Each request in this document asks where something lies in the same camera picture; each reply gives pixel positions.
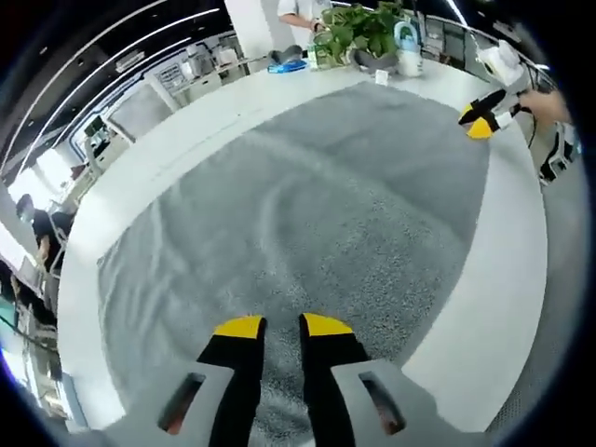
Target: blue object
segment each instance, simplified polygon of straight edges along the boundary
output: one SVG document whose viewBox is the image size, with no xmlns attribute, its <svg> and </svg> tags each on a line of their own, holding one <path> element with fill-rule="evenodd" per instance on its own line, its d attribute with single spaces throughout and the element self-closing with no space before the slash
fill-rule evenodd
<svg viewBox="0 0 596 447">
<path fill-rule="evenodd" d="M 401 38 L 401 30 L 407 28 L 410 30 L 411 35 L 406 35 Z M 418 31 L 416 28 L 407 21 L 401 21 L 396 23 L 393 30 L 396 45 L 404 51 L 418 51 Z"/>
<path fill-rule="evenodd" d="M 288 61 L 278 65 L 272 64 L 267 67 L 269 73 L 291 73 L 302 70 L 307 65 L 306 61 Z"/>
</svg>

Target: potted plant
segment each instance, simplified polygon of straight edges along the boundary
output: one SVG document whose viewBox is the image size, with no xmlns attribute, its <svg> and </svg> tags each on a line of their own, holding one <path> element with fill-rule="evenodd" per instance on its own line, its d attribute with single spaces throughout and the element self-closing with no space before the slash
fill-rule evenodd
<svg viewBox="0 0 596 447">
<path fill-rule="evenodd" d="M 348 64 L 347 52 L 353 48 L 378 59 L 395 55 L 395 24 L 401 20 L 400 2 L 379 2 L 375 10 L 362 5 L 332 7 L 322 13 L 325 30 L 314 37 L 318 56 L 330 66 Z"/>
</svg>

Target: white table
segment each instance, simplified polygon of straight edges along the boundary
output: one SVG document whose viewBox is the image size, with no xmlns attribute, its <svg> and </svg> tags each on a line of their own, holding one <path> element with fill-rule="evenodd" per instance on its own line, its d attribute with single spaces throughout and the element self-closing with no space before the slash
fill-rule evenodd
<svg viewBox="0 0 596 447">
<path fill-rule="evenodd" d="M 58 330 L 63 369 L 74 379 L 91 427 L 105 427 L 123 414 L 102 353 L 98 259 L 153 200 L 226 143 L 292 107 L 362 80 L 370 78 L 352 69 L 242 78 L 140 138 L 89 190 L 62 268 Z M 424 77 L 392 85 L 458 110 L 490 89 L 433 61 L 425 62 Z M 434 396 L 440 414 L 465 431 L 487 428 L 515 385 L 534 341 L 546 284 L 544 207 L 517 124 L 495 135 L 492 146 L 462 276 L 403 367 Z"/>
</svg>

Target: ceiling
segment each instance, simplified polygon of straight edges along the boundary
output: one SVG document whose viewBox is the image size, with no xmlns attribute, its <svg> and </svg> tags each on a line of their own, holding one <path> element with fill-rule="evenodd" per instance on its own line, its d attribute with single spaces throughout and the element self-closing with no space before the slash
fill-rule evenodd
<svg viewBox="0 0 596 447">
<path fill-rule="evenodd" d="M 80 48 L 107 27 L 152 4 L 155 5 L 115 27 L 65 66 Z M 71 95 L 82 80 L 118 51 L 158 28 L 213 8 L 220 11 L 189 20 L 139 44 L 137 48 L 146 56 L 188 36 L 200 39 L 231 30 L 224 0 L 20 0 L 10 5 L 2 2 L 0 17 L 7 18 L 11 26 L 0 31 L 3 44 L 6 43 L 0 52 L 0 164 L 5 158 L 16 157 L 16 161 L 19 153 L 22 157 L 57 106 L 72 96 L 44 130 L 45 135 L 57 136 L 59 132 L 53 130 L 68 124 L 118 76 L 115 62 L 120 57 L 106 64 Z M 42 88 L 64 66 L 61 75 L 37 100 Z M 30 162 L 52 143 L 49 140 L 37 148 Z M 9 146 L 12 150 L 7 157 Z M 7 164 L 3 179 L 10 183 L 19 166 L 20 162 Z"/>
</svg>

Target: white shirt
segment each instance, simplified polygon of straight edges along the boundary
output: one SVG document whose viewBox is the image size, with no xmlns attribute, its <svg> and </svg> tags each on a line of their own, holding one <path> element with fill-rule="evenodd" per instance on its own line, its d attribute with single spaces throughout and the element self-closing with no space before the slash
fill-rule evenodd
<svg viewBox="0 0 596 447">
<path fill-rule="evenodd" d="M 331 0 L 279 0 L 278 15 L 296 14 L 305 20 L 311 21 L 320 19 L 321 13 L 331 7 Z M 296 44 L 302 49 L 306 49 L 312 39 L 312 32 L 299 26 L 292 26 L 291 31 L 294 34 Z"/>
</svg>

